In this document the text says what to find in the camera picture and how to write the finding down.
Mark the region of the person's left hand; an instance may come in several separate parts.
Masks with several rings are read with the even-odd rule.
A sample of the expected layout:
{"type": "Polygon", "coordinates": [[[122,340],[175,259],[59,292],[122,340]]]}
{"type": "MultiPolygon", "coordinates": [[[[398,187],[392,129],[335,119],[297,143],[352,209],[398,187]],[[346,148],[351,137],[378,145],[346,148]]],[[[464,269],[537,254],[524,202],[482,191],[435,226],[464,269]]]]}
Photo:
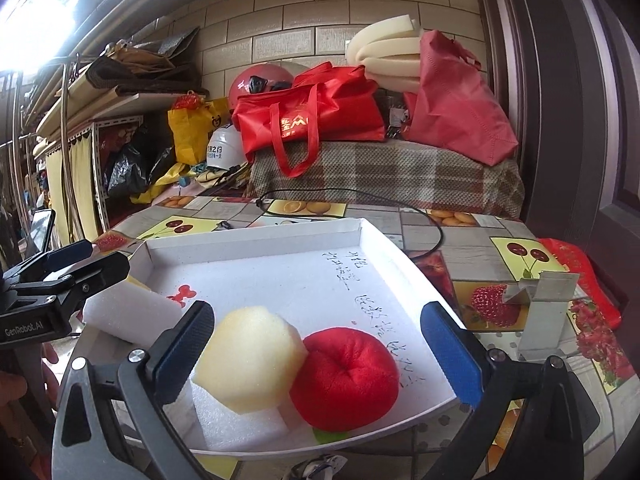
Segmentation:
{"type": "MultiPolygon", "coordinates": [[[[52,410],[58,409],[58,389],[60,382],[56,378],[50,364],[58,364],[58,352],[50,342],[44,342],[40,350],[43,387],[52,410]]],[[[20,400],[28,390],[27,380],[20,374],[10,373],[6,362],[9,352],[1,351],[1,405],[20,400]]]]}

